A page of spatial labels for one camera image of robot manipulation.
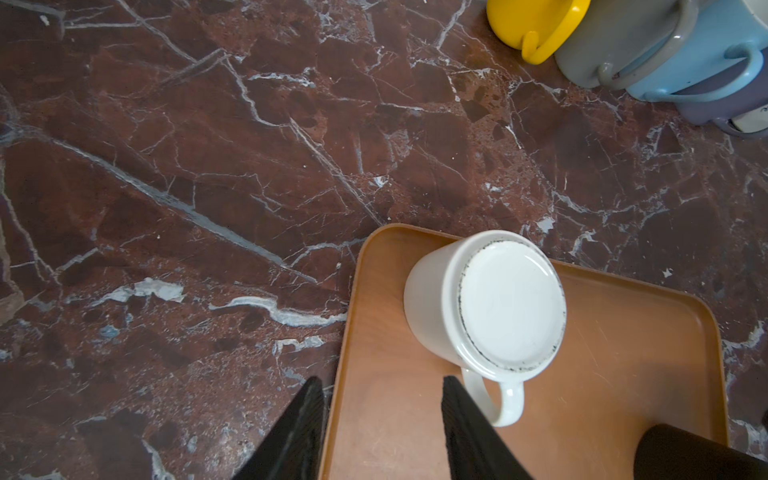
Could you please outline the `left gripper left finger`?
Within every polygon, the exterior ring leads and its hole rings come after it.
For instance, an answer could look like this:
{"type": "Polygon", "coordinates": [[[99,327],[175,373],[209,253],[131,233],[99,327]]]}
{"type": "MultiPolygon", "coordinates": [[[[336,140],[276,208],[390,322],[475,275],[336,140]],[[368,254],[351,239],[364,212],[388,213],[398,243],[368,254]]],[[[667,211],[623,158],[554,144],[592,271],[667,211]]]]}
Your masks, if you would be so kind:
{"type": "Polygon", "coordinates": [[[325,415],[322,381],[310,377],[233,479],[318,479],[325,415]]]}

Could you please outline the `light blue mug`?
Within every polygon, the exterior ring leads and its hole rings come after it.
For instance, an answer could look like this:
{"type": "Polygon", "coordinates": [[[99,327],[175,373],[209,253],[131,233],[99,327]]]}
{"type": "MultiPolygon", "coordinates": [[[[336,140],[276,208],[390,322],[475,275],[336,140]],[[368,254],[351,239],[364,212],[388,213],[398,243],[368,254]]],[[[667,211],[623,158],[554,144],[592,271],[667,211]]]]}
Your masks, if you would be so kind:
{"type": "Polygon", "coordinates": [[[700,14],[692,35],[668,61],[628,88],[637,100],[697,103],[720,100],[751,83],[764,65],[767,47],[765,0],[719,0],[700,14]],[[740,71],[709,92],[680,92],[732,66],[740,71]]]}

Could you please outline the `cream white mug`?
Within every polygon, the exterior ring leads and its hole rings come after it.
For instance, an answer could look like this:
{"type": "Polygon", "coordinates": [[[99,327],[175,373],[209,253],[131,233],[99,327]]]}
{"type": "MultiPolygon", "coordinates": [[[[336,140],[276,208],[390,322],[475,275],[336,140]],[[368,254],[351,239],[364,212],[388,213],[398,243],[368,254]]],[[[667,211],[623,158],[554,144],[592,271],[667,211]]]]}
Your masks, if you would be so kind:
{"type": "Polygon", "coordinates": [[[404,289],[417,340],[461,369],[489,423],[522,416],[524,384],[545,370],[565,336],[567,306],[550,260],[526,238],[481,232],[421,258],[404,289]]]}

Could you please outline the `yellow mug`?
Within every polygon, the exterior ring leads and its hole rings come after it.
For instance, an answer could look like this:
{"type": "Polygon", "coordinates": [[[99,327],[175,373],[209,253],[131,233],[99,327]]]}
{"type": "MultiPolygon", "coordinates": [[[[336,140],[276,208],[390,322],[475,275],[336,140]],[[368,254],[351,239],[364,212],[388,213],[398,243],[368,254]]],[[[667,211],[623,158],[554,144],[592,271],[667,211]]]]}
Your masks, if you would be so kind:
{"type": "Polygon", "coordinates": [[[486,13],[494,34],[522,59],[539,65],[573,34],[590,0],[488,0],[486,13]]]}

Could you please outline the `white faceted mug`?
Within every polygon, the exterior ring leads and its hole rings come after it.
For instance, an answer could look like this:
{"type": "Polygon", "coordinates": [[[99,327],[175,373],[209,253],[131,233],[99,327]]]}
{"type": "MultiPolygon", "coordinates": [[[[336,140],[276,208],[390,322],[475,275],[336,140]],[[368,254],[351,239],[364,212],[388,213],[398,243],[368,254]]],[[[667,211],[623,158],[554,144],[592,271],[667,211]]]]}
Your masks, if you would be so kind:
{"type": "Polygon", "coordinates": [[[730,120],[731,125],[746,135],[756,135],[767,130],[768,105],[745,112],[730,120]]]}

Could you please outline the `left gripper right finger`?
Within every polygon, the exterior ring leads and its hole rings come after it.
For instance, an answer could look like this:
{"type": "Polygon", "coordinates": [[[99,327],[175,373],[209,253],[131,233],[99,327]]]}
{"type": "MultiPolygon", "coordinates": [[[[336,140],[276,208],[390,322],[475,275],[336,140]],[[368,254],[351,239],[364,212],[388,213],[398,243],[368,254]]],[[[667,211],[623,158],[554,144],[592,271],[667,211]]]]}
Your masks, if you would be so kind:
{"type": "Polygon", "coordinates": [[[532,479],[455,376],[443,378],[441,412],[453,480],[532,479]]]}

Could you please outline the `grey mug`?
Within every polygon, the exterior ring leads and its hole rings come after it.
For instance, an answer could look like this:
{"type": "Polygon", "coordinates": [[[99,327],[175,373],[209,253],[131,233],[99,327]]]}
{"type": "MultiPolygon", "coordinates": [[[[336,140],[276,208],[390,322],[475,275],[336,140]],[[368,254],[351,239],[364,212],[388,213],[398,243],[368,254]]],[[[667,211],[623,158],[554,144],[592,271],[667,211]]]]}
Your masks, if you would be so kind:
{"type": "Polygon", "coordinates": [[[555,53],[556,64],[581,87],[626,89],[684,46],[701,10],[692,0],[593,1],[555,53]]]}

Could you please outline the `black mug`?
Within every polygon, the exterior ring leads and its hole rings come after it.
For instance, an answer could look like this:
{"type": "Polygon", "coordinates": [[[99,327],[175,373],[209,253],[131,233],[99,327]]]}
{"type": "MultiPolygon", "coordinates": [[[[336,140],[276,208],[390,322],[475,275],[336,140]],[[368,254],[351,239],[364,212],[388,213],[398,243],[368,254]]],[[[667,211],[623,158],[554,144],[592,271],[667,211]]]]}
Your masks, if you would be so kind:
{"type": "Polygon", "coordinates": [[[668,424],[642,436],[635,479],[766,479],[767,462],[668,424]]]}

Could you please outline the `purple mug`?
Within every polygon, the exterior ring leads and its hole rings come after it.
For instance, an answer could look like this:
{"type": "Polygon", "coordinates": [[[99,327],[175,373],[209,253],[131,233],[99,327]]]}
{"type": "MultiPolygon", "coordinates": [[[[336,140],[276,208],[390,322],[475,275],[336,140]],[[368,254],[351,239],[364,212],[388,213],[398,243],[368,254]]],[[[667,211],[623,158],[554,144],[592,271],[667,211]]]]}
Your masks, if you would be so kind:
{"type": "Polygon", "coordinates": [[[736,130],[730,120],[764,105],[767,105],[767,61],[764,61],[754,80],[728,97],[710,102],[675,104],[682,117],[691,124],[710,123],[729,135],[747,139],[766,137],[767,130],[756,135],[746,135],[736,130]]]}

